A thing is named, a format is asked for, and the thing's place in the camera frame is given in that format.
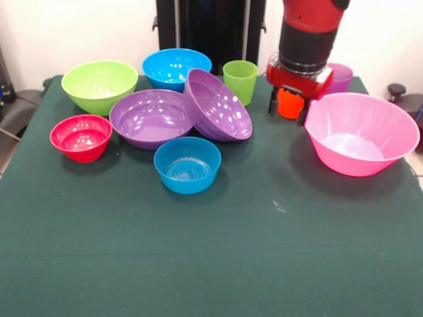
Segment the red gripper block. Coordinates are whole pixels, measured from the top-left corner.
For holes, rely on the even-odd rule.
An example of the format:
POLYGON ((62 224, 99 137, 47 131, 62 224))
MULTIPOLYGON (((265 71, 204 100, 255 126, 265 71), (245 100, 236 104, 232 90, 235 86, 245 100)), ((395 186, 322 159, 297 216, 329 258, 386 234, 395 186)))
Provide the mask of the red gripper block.
POLYGON ((319 100, 328 90, 333 80, 333 69, 325 65, 320 71, 312 74, 301 74, 286 69, 279 60, 279 53, 274 52, 268 60, 266 68, 267 81, 273 86, 268 113, 274 116, 278 109, 278 93, 283 87, 293 89, 304 99, 304 105, 298 117, 298 126, 303 127, 312 100, 319 100))

